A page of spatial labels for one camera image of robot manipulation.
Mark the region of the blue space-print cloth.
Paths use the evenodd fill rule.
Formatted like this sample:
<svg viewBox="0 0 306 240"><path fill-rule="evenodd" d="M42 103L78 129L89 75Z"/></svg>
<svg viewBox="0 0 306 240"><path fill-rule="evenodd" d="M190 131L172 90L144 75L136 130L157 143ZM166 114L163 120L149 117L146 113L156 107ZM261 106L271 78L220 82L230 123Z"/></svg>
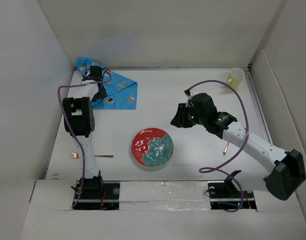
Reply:
<svg viewBox="0 0 306 240"><path fill-rule="evenodd" d="M107 96L103 99L92 101L92 107L98 110L134 110L137 104L137 82L122 76L114 71L107 70L103 65L92 59L79 57L76 60L76 67L83 76L88 76L91 66L100 66L105 73L103 81Z"/></svg>

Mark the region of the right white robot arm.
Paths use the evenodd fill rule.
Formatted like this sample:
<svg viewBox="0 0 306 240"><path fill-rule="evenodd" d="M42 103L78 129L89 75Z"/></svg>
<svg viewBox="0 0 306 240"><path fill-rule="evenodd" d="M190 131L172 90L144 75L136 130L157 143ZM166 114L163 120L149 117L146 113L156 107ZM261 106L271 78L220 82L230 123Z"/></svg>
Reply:
<svg viewBox="0 0 306 240"><path fill-rule="evenodd" d="M219 112L206 93L186 90L186 103L178 105L171 125L178 128L204 126L206 131L237 147L258 161L269 173L263 180L267 190L279 200L287 200L305 181L302 154L297 150L286 151L259 136L248 133L246 128L227 112Z"/></svg>

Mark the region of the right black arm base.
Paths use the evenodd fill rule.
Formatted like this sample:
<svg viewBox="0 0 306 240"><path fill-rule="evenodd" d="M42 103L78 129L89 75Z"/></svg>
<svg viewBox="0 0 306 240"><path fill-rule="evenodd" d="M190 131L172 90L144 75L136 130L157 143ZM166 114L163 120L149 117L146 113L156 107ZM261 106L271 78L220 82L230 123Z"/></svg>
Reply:
<svg viewBox="0 0 306 240"><path fill-rule="evenodd" d="M204 192L204 195L209 197L212 210L232 211L238 207L243 210L257 209L253 191L244 191L241 197L240 189L232 182L209 181L208 190Z"/></svg>

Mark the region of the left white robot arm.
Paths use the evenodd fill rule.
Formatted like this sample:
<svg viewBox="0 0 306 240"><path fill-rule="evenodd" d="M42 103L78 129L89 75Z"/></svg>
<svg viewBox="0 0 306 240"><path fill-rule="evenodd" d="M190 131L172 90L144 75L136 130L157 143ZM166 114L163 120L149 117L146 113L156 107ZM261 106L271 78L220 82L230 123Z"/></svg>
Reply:
<svg viewBox="0 0 306 240"><path fill-rule="evenodd" d="M59 98L65 130L75 140L82 159L82 177L72 189L78 195L87 191L93 198L99 198L104 193L103 180L92 144L92 132L95 130L92 100L94 97L101 97L105 92L102 71L100 66L91 66L82 83L75 86L75 95Z"/></svg>

